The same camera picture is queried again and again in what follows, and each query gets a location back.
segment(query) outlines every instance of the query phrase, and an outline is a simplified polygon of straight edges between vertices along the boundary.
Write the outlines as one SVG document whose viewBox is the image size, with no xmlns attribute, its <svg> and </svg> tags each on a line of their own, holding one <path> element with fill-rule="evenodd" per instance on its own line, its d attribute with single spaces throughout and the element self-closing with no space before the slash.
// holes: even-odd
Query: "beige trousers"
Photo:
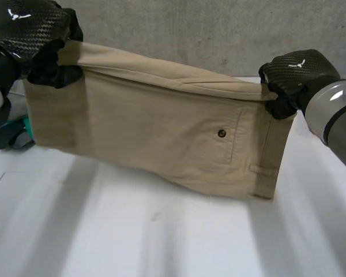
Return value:
<svg viewBox="0 0 346 277">
<path fill-rule="evenodd" d="M 59 63 L 84 78 L 64 89 L 25 82 L 36 143 L 152 171 L 197 192 L 272 199 L 292 119 L 264 109 L 260 84 L 68 42 Z"/>
</svg>

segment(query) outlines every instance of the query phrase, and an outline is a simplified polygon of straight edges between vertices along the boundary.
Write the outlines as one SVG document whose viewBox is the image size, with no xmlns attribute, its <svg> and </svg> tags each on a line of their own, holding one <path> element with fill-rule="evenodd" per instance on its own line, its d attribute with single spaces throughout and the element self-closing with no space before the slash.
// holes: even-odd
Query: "gray wall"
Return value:
<svg viewBox="0 0 346 277">
<path fill-rule="evenodd" d="M 59 0 L 85 41 L 232 76 L 316 48 L 346 77 L 346 0 Z"/>
</svg>

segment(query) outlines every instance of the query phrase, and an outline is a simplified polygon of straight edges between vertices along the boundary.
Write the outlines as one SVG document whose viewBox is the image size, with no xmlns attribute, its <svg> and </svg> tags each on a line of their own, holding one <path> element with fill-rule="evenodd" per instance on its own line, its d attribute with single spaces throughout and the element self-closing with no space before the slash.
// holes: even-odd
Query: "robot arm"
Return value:
<svg viewBox="0 0 346 277">
<path fill-rule="evenodd" d="M 346 165 L 346 80 L 318 51 L 276 57 L 259 70 L 278 98 L 266 109 L 277 119 L 302 110 L 312 133 Z"/>
<path fill-rule="evenodd" d="M 0 126 L 9 116 L 13 83 L 62 88 L 82 77 L 77 66 L 58 66 L 68 39 L 83 40 L 76 13 L 49 0 L 0 0 Z"/>
</svg>

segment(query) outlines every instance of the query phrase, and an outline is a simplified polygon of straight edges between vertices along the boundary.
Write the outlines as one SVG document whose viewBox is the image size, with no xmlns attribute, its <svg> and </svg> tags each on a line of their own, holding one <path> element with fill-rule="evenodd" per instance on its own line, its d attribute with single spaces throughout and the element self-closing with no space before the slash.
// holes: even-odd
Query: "white surface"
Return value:
<svg viewBox="0 0 346 277">
<path fill-rule="evenodd" d="M 346 276 L 346 168 L 295 119 L 273 203 L 0 151 L 0 277 Z"/>
</svg>

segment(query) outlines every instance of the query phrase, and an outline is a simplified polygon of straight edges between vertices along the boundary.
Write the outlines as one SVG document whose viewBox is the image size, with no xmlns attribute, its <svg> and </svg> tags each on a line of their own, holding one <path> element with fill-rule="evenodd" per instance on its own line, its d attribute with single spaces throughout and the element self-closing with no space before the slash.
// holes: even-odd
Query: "bird logo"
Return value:
<svg viewBox="0 0 346 277">
<path fill-rule="evenodd" d="M 19 16 L 18 14 L 12 13 L 11 9 L 8 9 L 7 12 L 9 13 L 13 21 L 16 19 L 22 19 L 22 18 L 27 18 L 31 16 L 30 14 L 26 14 L 25 16 Z"/>
<path fill-rule="evenodd" d="M 304 65 L 304 63 L 306 62 L 305 59 L 303 59 L 302 63 L 298 63 L 297 65 L 288 65 L 291 68 L 302 68 L 302 66 Z"/>
</svg>

